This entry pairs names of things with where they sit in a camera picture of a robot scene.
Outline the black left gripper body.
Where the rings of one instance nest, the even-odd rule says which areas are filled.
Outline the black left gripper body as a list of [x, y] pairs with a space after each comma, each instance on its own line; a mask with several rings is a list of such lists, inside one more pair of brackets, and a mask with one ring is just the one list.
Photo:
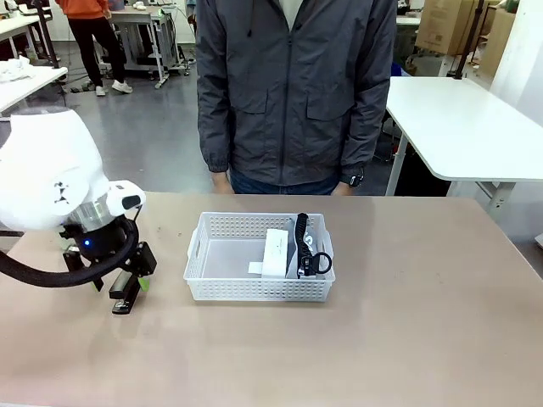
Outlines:
[[82, 258], [98, 264], [115, 258], [125, 262], [130, 254], [130, 221], [113, 220], [93, 231], [85, 231], [81, 225], [66, 225], [59, 235], [74, 243], [63, 252], [67, 266], [83, 266]]

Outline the person's right hand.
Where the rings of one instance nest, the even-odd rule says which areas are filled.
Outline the person's right hand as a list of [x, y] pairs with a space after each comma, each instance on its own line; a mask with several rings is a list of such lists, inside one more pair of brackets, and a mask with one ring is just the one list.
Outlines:
[[212, 172], [211, 181], [213, 184], [213, 192], [216, 194], [234, 194], [232, 185], [229, 181], [226, 172]]

